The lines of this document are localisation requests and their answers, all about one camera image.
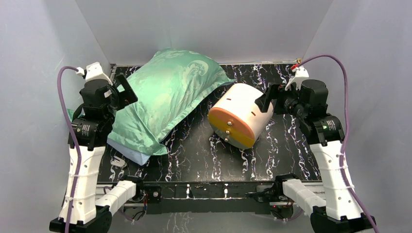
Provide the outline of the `green patterned satin pillowcase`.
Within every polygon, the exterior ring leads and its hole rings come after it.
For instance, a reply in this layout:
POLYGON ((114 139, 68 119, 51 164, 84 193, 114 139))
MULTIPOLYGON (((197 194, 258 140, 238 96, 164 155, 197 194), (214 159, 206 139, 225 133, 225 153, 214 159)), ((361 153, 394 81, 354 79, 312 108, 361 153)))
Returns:
POLYGON ((114 112, 107 139, 147 155, 164 155, 164 138, 215 89, 233 82, 213 59, 165 49, 126 77, 138 101, 114 112))

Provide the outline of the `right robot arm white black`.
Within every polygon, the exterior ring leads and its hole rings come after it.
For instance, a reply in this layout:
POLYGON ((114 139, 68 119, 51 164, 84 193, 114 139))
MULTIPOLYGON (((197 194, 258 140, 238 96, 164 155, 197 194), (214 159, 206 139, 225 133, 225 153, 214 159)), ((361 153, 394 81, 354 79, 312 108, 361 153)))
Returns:
POLYGON ((328 89, 319 80, 305 80, 301 85, 270 85, 255 103, 262 113, 274 104, 277 115, 289 114, 299 121, 299 128, 315 156, 321 173, 325 197, 321 198, 303 185, 294 174, 277 176, 274 196, 288 198, 310 217, 316 233, 358 233, 375 229, 376 221, 364 210, 354 194, 345 154, 345 139, 340 120, 327 112, 328 89))

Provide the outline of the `light blue pillowcase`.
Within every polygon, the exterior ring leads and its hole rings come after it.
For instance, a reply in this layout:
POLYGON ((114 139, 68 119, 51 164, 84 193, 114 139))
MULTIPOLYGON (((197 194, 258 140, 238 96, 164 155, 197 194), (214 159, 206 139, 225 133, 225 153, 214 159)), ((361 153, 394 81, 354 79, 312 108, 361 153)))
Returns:
POLYGON ((124 145, 121 145, 112 139, 108 139, 107 143, 108 145, 113 147, 115 150, 120 152, 124 157, 126 157, 127 159, 133 161, 134 163, 140 166, 145 165, 148 162, 149 158, 151 157, 150 155, 147 155, 139 151, 132 150, 124 145))

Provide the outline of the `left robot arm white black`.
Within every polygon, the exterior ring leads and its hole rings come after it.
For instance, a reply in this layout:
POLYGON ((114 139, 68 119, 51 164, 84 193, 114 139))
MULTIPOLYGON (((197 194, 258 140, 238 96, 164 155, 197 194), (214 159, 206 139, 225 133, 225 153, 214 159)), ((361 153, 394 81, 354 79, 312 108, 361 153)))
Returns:
POLYGON ((127 201, 139 202, 145 189, 137 178, 125 176, 103 197, 96 197, 96 185, 114 112, 137 101, 124 75, 117 75, 119 91, 109 81, 87 81, 80 90, 83 103, 69 120, 69 179, 59 217, 50 221, 56 233, 106 233, 112 216, 127 201))

